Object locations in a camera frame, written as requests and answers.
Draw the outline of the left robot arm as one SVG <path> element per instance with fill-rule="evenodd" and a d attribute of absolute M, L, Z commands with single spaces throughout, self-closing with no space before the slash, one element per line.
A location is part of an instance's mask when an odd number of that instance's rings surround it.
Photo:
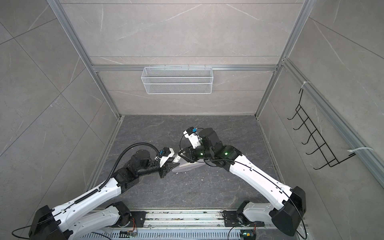
<path fill-rule="evenodd" d="M 139 177 L 159 173 L 164 178 L 179 166 L 181 157 L 172 148 L 164 148 L 160 157 L 151 159 L 147 150 L 139 150 L 106 182 L 62 205 L 40 208 L 29 231 L 31 240 L 73 240 L 103 227 L 134 226 L 131 211 L 123 202 L 110 204 L 92 213 L 96 207 L 119 196 L 139 182 Z"/>

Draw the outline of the beige letter paper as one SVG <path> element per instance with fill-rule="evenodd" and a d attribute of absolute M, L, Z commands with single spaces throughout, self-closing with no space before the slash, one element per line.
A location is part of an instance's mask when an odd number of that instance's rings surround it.
<path fill-rule="evenodd" d="M 195 163 L 186 163 L 186 166 L 201 166 L 203 163 L 198 163 L 198 162 L 195 162 Z"/>

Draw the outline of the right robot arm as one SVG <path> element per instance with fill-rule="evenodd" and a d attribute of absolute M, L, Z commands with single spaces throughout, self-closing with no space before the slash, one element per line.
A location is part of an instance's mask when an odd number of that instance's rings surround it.
<path fill-rule="evenodd" d="M 272 223 L 287 236 L 293 237 L 304 223 L 306 193 L 296 186 L 291 188 L 274 179 L 254 165 L 240 150 L 224 145 L 212 128 L 190 127 L 183 133 L 190 146 L 180 149 L 178 155 L 191 164 L 213 164 L 241 178 L 261 193 L 269 205 L 260 207 L 245 201 L 237 210 L 241 225 L 252 222 Z"/>

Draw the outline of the grey purple envelope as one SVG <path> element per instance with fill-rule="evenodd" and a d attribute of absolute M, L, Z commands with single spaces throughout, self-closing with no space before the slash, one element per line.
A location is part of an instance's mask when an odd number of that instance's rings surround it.
<path fill-rule="evenodd" d="M 205 163 L 203 163 L 201 166 L 186 166 L 186 164 L 185 164 L 185 165 L 180 166 L 179 171 L 177 173 L 191 171 L 193 169 L 196 169 L 196 168 L 199 168 L 199 167 L 202 167 L 205 165 L 206 165 Z"/>

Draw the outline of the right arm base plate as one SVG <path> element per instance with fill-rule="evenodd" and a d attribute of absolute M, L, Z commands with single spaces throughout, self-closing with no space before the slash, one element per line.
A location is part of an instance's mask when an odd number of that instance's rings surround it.
<path fill-rule="evenodd" d="M 236 211 L 222 211 L 225 227 L 234 227 L 240 224 Z"/>

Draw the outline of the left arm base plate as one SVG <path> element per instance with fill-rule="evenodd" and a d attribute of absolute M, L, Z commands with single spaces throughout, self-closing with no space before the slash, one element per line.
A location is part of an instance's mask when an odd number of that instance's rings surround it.
<path fill-rule="evenodd" d="M 147 212 L 145 211 L 131 212 L 131 216 L 129 218 L 130 221 L 129 221 L 129 224 L 126 226 L 126 228 L 132 229 L 134 226 L 134 222 L 135 222 L 136 228 L 143 228 L 146 215 L 147 215 Z"/>

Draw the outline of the aluminium rail frame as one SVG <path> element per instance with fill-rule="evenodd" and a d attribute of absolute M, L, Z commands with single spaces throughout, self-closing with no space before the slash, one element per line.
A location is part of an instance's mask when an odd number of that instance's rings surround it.
<path fill-rule="evenodd" d="M 276 210 L 270 205 L 256 204 L 237 210 L 141 210 L 147 212 L 143 228 L 138 230 L 189 230 L 189 229 L 229 229 L 225 227 L 222 211 L 236 211 L 240 224 L 234 228 L 266 227 L 278 229 L 285 234 L 293 234 L 302 223 L 302 215 L 295 208 Z M 131 213 L 113 224 L 117 229 L 128 230 Z"/>

